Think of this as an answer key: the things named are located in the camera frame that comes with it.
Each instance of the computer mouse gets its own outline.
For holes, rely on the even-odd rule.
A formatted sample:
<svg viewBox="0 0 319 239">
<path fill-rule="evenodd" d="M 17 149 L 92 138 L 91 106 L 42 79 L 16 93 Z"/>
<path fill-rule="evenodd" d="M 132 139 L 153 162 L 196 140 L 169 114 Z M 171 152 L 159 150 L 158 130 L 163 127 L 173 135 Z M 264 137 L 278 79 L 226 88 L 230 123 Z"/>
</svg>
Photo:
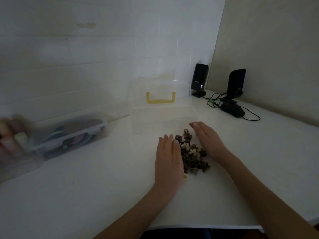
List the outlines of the computer mouse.
<svg viewBox="0 0 319 239">
<path fill-rule="evenodd" d="M 243 117 L 245 115 L 245 112 L 243 109 L 236 104 L 237 102 L 224 102 L 220 105 L 220 109 L 224 112 L 227 112 L 234 117 Z"/>
</svg>

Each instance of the left hand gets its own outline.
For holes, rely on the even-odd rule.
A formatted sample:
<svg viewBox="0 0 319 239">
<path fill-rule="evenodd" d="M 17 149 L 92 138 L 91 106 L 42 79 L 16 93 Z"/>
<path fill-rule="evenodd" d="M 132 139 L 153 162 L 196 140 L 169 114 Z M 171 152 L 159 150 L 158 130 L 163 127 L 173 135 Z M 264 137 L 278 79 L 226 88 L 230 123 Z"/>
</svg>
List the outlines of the left hand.
<svg viewBox="0 0 319 239">
<path fill-rule="evenodd" d="M 155 160 L 155 184 L 153 189 L 164 198 L 171 200 L 183 183 L 183 160 L 181 147 L 173 135 L 159 138 Z"/>
</svg>

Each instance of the hand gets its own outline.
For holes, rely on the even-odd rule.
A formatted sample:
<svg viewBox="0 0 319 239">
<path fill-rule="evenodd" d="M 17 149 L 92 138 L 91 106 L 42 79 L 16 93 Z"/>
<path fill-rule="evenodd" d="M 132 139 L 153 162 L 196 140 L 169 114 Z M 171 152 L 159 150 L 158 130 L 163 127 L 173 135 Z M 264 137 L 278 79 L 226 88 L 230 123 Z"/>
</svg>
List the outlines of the hand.
<svg viewBox="0 0 319 239">
<path fill-rule="evenodd" d="M 192 122 L 189 124 L 195 131 L 202 147 L 206 150 L 208 156 L 220 163 L 222 157 L 228 149 L 223 144 L 221 138 L 203 122 Z"/>
<path fill-rule="evenodd" d="M 173 135 L 159 138 L 155 160 L 155 184 L 153 189 L 169 201 L 183 182 L 181 147 Z"/>
</svg>

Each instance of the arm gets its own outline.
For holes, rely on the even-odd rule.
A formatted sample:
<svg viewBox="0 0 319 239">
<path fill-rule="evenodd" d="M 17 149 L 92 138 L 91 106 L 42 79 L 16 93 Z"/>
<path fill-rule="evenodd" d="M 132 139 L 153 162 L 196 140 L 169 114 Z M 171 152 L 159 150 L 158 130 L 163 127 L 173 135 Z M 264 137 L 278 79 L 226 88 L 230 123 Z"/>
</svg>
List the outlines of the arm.
<svg viewBox="0 0 319 239">
<path fill-rule="evenodd" d="M 319 233 L 261 183 L 202 122 L 190 123 L 207 154 L 230 175 L 269 238 L 318 239 Z"/>
<path fill-rule="evenodd" d="M 181 148 L 173 135 L 159 138 L 153 188 L 132 209 L 94 239 L 140 238 L 151 222 L 171 201 L 183 181 Z"/>
</svg>

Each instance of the white table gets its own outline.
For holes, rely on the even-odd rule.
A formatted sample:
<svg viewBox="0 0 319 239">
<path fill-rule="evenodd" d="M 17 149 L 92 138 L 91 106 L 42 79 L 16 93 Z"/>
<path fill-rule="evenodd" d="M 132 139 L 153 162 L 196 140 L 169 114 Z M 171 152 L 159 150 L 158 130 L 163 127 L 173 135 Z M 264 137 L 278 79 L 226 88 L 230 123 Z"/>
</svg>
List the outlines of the white table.
<svg viewBox="0 0 319 239">
<path fill-rule="evenodd" d="M 202 121 L 266 186 L 315 223 L 319 128 L 243 102 L 261 121 L 235 118 L 203 98 L 192 102 Z M 158 135 L 129 135 L 129 117 L 108 129 L 106 139 L 0 185 L 0 238 L 89 239 L 146 194 L 154 182 Z M 230 177 L 210 164 L 206 173 L 189 176 L 151 228 L 261 228 Z"/>
</svg>

